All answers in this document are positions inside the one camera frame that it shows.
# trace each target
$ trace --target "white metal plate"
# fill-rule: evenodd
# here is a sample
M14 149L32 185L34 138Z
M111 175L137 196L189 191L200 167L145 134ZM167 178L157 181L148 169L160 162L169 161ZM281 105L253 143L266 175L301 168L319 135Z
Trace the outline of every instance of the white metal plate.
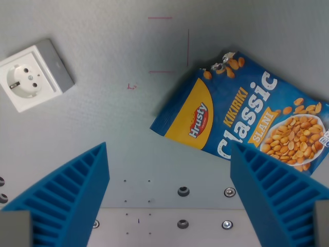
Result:
M106 141L111 181L103 207L243 208L237 196L223 194L232 186L228 161L149 126L191 65L230 47L329 100L328 7L298 0L5 0L0 60L51 38L76 85L23 113L0 90L0 193L12 200ZM326 185L327 161L314 174ZM177 195L180 186L190 188L187 198Z
M97 219L88 247L260 247L244 210L101 208ZM187 229L177 227L182 219Z

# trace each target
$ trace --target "blue snack bag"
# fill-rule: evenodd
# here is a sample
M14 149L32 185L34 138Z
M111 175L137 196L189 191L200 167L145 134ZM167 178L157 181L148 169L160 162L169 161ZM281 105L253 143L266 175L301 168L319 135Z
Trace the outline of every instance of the blue snack bag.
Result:
M329 151L328 127L326 102L230 52L186 81L151 129L227 160L232 140L246 143L311 175Z

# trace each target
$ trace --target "screw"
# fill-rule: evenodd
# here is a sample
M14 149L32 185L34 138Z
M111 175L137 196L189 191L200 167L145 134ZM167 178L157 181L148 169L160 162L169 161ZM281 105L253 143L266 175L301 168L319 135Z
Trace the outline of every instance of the screw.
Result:
M234 197L235 196L235 189L232 187L228 187L227 189L224 190L224 195L226 197Z
M233 227L233 223L230 220L226 220L222 223L222 228L225 230L230 230Z
M99 227L99 221L98 220L95 220L94 222L94 225L93 225L93 228L98 228Z

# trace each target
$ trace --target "white power socket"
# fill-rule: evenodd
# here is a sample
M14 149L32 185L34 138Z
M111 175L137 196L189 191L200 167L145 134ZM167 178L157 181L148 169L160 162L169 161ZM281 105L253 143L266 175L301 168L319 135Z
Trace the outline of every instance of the white power socket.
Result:
M1 61L0 84L18 112L61 95L74 85L50 40Z

